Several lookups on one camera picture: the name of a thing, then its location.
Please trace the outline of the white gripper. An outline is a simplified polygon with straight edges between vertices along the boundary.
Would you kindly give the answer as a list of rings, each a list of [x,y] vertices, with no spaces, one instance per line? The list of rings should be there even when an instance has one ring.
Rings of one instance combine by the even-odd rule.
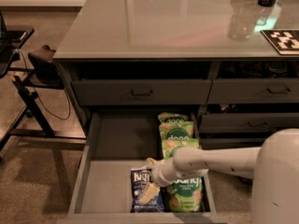
[[[138,198],[140,205],[145,205],[156,197],[160,192],[160,187],[169,186],[177,180],[201,177],[207,173],[208,169],[207,161],[186,157],[172,157],[160,161],[147,158],[147,163],[151,168],[154,183],[148,183],[144,188],[143,193]]]

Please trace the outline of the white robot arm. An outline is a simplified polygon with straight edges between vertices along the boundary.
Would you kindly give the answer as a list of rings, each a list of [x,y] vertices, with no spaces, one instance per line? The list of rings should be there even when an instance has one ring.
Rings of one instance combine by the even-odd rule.
[[[148,203],[161,188],[209,171],[253,180],[251,224],[299,224],[299,130],[280,130],[259,147],[204,150],[181,147],[169,159],[148,158],[152,182],[138,198]]]

